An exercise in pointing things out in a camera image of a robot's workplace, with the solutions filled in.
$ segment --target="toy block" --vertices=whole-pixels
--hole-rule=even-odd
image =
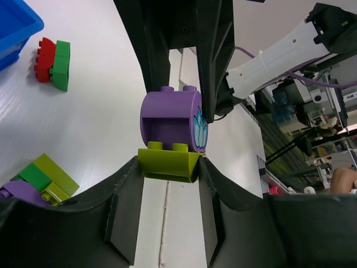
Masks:
[[[45,201],[51,202],[55,207],[64,200],[69,199],[69,196],[56,185],[54,182],[50,183],[42,192],[42,198]]]
[[[171,150],[174,143],[185,143],[189,152],[204,152],[208,139],[208,124],[202,116],[202,96],[196,87],[187,85],[184,91],[161,87],[160,92],[149,92],[140,114],[141,136],[163,143]]]
[[[188,152],[189,146],[174,143],[172,151],[163,150],[162,142],[148,142],[147,149],[138,150],[143,175],[151,179],[194,183],[198,177],[197,161],[203,153]]]
[[[30,183],[39,192],[51,183],[51,179],[33,163],[25,167],[11,180],[24,180]]]
[[[39,42],[39,49],[37,49],[38,56],[36,57],[36,65],[33,67],[35,70],[36,79],[40,83],[49,82],[50,68],[55,61],[56,45],[47,38],[43,38]]]
[[[0,197],[16,197],[39,207],[47,207],[51,205],[49,202],[42,199],[41,193],[32,187],[31,184],[22,180],[10,181],[5,184],[0,188]]]
[[[67,92],[69,80],[69,58],[55,56],[53,67],[50,69],[51,81],[59,90]]]
[[[42,154],[33,163],[68,196],[71,197],[78,190],[79,185],[46,154]]]
[[[70,58],[71,44],[69,42],[58,40],[56,43],[56,56]]]

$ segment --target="purple toy block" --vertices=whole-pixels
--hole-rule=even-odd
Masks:
[[[140,113],[140,129],[144,143],[159,141],[164,150],[172,150],[174,143],[185,143],[191,152],[206,149],[208,125],[202,117],[201,93],[192,85],[183,91],[161,87],[160,92],[149,92]]]
[[[0,196],[5,198],[16,197],[39,207],[47,207],[51,205],[50,202],[42,199],[41,193],[31,184],[22,180],[14,180],[5,184],[0,188]]]

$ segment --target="red object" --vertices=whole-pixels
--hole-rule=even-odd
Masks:
[[[42,38],[38,45],[40,48],[37,49],[38,56],[33,69],[37,80],[40,83],[45,83],[50,81],[50,68],[54,65],[56,45],[45,37]]]
[[[279,195],[279,194],[282,194],[280,188],[278,186],[274,186],[274,187],[271,187],[269,188],[269,192],[270,194],[273,194],[273,195]]]

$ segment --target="blue flower sticker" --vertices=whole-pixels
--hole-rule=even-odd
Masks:
[[[194,136],[197,148],[203,149],[207,144],[208,125],[202,116],[201,108],[197,110],[197,116],[194,116]]]

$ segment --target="blue bin rim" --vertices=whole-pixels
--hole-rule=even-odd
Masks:
[[[45,27],[45,24],[39,15],[37,15],[23,0],[0,0],[0,3],[3,3],[7,6],[9,6],[9,4],[15,4],[19,9],[24,10],[30,17],[35,20],[35,22],[31,25],[28,25],[27,27],[1,39],[0,52],[30,38],[30,36],[41,31]]]

